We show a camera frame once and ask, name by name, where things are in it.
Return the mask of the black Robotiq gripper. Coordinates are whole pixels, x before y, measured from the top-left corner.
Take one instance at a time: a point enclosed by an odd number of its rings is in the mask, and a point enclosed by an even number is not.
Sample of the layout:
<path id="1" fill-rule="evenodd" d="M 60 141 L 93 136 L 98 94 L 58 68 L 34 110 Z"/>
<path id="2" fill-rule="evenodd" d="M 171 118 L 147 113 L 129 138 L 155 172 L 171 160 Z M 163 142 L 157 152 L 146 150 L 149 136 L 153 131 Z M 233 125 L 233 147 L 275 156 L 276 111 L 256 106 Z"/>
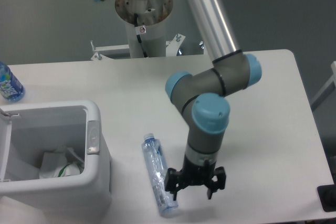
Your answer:
<path id="1" fill-rule="evenodd" d="M 188 186 L 207 187 L 207 198 L 211 199 L 213 193 L 218 190 L 224 190 L 226 184 L 226 173 L 224 167 L 215 169 L 214 164 L 198 166 L 193 164 L 185 155 L 182 170 L 177 171 L 173 168 L 168 168 L 165 176 L 165 191 L 173 195 L 173 201 L 177 199 L 178 191 L 185 189 Z"/>

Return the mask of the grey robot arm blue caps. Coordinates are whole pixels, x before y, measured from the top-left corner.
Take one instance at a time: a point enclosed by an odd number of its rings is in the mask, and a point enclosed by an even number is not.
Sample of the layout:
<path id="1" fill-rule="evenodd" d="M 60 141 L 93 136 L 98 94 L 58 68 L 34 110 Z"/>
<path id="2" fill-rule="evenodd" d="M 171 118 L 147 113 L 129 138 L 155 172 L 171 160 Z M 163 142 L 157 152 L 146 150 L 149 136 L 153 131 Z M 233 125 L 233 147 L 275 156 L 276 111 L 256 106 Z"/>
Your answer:
<path id="1" fill-rule="evenodd" d="M 169 168 L 164 188 L 172 195 L 188 187 L 207 187 L 207 195 L 225 188 L 226 174 L 217 155 L 228 126 L 230 108 L 225 97 L 257 83 L 262 75 L 255 56 L 241 51 L 221 0 L 188 0 L 213 67 L 199 74 L 171 75 L 165 91 L 189 126 L 181 170 Z M 162 32 L 154 32 L 170 15 L 172 0 L 115 0 L 115 9 L 129 29 L 130 54 L 165 55 Z"/>

